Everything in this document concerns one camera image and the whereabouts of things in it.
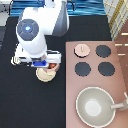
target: black coaster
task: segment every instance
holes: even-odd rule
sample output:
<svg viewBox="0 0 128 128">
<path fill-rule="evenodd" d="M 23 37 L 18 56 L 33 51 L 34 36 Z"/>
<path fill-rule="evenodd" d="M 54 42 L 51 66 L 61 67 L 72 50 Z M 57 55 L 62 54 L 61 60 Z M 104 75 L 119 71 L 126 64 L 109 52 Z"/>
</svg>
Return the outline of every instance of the black coaster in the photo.
<svg viewBox="0 0 128 128">
<path fill-rule="evenodd" d="M 106 45 L 99 45 L 96 48 L 96 54 L 100 57 L 108 57 L 111 55 L 111 49 Z"/>
<path fill-rule="evenodd" d="M 114 66 L 109 62 L 100 63 L 98 70 L 103 76 L 112 76 L 115 72 Z"/>
<path fill-rule="evenodd" d="M 79 76 L 87 76 L 91 71 L 89 64 L 86 62 L 79 62 L 75 66 L 75 72 Z"/>
</svg>

